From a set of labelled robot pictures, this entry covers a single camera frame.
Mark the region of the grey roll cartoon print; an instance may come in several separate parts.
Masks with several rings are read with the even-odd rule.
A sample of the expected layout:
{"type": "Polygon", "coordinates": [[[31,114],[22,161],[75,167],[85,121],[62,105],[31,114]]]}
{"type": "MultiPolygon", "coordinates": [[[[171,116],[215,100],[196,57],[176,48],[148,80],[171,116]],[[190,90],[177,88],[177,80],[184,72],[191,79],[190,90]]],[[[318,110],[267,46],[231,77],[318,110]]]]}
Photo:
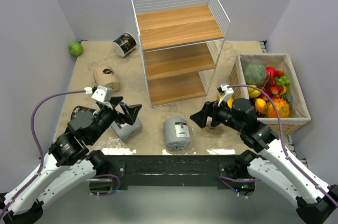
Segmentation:
{"type": "Polygon", "coordinates": [[[138,118],[132,125],[129,125],[128,123],[118,124],[113,122],[110,127],[123,143],[126,143],[130,138],[138,134],[143,129],[143,125],[138,118]]]}

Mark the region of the brown roll sheep logo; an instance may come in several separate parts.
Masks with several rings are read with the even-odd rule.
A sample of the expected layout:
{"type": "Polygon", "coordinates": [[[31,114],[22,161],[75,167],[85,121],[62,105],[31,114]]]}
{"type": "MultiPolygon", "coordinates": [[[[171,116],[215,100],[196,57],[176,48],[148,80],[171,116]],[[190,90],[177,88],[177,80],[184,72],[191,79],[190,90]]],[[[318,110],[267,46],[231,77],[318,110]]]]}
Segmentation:
{"type": "Polygon", "coordinates": [[[102,66],[94,69],[93,79],[96,85],[109,87],[114,92],[121,89],[120,80],[110,66],[102,66]]]}

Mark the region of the grey roll white label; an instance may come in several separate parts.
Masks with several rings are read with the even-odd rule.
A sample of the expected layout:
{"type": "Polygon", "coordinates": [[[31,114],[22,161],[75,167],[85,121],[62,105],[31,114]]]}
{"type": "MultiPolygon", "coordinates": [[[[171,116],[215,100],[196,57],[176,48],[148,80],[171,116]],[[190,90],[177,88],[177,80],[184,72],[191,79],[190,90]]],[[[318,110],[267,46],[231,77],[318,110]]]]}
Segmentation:
{"type": "Polygon", "coordinates": [[[173,117],[164,121],[164,142],[170,152],[186,149],[190,142],[190,131],[187,121],[183,118],[173,117]]]}

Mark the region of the black wrapped roll near arm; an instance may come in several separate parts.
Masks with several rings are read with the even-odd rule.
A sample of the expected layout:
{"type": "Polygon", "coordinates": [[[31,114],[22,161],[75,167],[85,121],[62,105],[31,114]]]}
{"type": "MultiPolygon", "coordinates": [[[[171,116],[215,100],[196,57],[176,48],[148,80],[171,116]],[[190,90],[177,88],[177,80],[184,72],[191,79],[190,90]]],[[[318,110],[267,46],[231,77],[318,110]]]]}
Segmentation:
{"type": "Polygon", "coordinates": [[[97,113],[97,110],[85,106],[76,106],[71,113],[71,120],[80,118],[91,118],[97,113]]]}

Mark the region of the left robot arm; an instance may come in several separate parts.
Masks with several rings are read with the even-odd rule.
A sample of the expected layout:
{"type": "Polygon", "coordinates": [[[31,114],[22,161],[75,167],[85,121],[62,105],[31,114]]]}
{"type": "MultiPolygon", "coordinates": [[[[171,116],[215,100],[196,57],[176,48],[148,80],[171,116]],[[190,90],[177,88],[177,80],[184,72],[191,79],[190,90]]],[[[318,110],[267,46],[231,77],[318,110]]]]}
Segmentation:
{"type": "Polygon", "coordinates": [[[116,187],[107,195],[119,189],[120,178],[111,171],[108,157],[87,147],[114,122],[133,125],[142,105],[129,106],[122,97],[97,105],[98,110],[77,111],[40,159],[40,165],[15,189],[1,194],[1,219],[5,223],[35,223],[53,201],[87,179],[112,179],[116,187]]]}

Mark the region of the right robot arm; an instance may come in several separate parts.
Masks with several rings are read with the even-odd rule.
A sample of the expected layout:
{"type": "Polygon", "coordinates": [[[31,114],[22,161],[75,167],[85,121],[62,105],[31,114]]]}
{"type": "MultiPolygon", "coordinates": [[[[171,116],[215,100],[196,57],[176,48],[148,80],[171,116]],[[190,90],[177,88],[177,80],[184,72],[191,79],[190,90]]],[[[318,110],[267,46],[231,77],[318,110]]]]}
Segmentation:
{"type": "Polygon", "coordinates": [[[324,223],[337,209],[337,185],[329,185],[311,172],[266,124],[258,120],[248,99],[236,99],[231,107],[224,102],[206,102],[190,119],[200,128],[224,124],[240,133],[250,150],[235,165],[241,178],[249,175],[266,183],[288,199],[305,223],[324,223]]]}

